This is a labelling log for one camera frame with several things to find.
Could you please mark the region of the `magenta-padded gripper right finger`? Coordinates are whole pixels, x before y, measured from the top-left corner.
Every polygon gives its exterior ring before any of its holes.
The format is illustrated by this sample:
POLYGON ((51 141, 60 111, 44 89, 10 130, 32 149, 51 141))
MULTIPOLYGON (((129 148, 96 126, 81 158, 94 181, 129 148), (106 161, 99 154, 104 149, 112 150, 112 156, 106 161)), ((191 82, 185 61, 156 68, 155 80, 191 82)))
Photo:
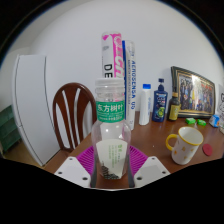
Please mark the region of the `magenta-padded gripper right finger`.
POLYGON ((148 157, 131 146, 129 154, 128 182, 130 188, 140 188, 157 181, 170 172, 156 156, 148 157))

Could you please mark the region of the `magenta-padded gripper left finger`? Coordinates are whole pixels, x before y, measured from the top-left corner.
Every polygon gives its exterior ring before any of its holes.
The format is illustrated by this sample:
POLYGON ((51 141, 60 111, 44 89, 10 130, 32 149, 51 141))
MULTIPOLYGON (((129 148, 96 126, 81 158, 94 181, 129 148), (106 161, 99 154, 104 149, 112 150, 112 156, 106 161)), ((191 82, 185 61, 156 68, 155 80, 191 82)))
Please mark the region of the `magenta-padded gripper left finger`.
POLYGON ((55 175, 84 188, 94 187, 97 174, 93 147, 85 149, 77 157, 69 156, 57 169, 55 175))

